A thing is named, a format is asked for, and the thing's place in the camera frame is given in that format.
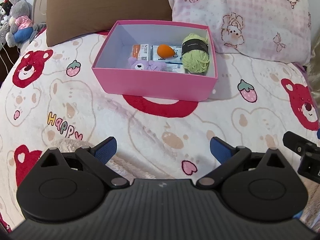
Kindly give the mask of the pink checkered pillow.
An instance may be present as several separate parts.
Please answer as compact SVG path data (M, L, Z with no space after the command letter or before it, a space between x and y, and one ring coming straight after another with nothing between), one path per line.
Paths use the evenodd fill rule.
M218 53L306 64L311 54L308 0L169 0L172 19L209 27Z

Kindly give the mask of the pink cardboard box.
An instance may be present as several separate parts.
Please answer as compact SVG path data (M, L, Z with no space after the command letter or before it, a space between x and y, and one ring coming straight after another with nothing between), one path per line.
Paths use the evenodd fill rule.
M209 67L206 75L132 70L129 53L135 44L180 46L189 34L208 39ZM117 21L92 66L102 89L110 94L200 102L209 98L217 82L213 38L206 25L157 21Z

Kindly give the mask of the blue wet wipes pack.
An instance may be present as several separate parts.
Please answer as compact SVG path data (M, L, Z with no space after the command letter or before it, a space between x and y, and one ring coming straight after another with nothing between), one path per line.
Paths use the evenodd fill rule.
M152 45L151 59L153 61L163 61L166 63L182 63L182 47L169 46L167 44Z

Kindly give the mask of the green yarn ball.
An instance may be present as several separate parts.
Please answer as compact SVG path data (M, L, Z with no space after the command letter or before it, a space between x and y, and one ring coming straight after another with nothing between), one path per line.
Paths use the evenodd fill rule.
M181 61L186 73L205 75L210 63L208 38L189 34L182 42Z

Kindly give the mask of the orange makeup sponge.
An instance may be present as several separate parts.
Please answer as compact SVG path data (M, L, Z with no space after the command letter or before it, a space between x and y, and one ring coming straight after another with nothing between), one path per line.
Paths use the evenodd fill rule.
M162 59L167 59L175 56L175 51L166 44L161 44L157 47L157 55Z

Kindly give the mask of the orange white tissue pack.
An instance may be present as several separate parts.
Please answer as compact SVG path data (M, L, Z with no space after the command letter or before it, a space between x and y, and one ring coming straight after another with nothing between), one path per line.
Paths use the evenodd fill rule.
M150 59L150 45L149 44L134 44L132 46L131 57L137 60L149 61Z

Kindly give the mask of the brown pillow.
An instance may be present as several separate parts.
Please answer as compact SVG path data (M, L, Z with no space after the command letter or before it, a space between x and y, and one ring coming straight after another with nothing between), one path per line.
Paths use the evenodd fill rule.
M47 45L110 30L118 20L172 19L168 0L47 0Z

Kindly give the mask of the black white plush toy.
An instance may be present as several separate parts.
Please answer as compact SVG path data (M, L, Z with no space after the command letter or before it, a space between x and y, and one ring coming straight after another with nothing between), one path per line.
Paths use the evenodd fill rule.
M1 3L1 25L4 25L9 20L11 8L12 3L9 0Z

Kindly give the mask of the grey plush toy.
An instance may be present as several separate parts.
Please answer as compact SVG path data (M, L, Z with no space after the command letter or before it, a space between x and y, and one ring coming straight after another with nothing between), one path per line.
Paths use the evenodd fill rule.
M26 0L9 0L12 4L10 9L10 31L5 40L8 47L12 48L27 41L34 29L30 19L30 7Z

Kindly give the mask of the bear print blanket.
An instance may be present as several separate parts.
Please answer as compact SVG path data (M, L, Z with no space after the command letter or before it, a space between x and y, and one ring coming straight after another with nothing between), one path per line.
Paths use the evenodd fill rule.
M105 40L91 34L54 47L41 33L21 53L1 85L1 224L23 221L18 185L49 147L73 151L115 137L108 163L128 180L197 180L219 162L212 137L263 152L284 147L292 131L316 142L319 119L307 82L295 64L217 54L218 81L203 102L105 93L92 71Z

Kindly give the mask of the purple plush toy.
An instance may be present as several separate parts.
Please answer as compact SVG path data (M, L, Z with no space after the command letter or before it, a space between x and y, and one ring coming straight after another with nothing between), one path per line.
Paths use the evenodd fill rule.
M166 68L165 62L138 60L135 57L129 57L128 65L130 69L135 70L164 71Z

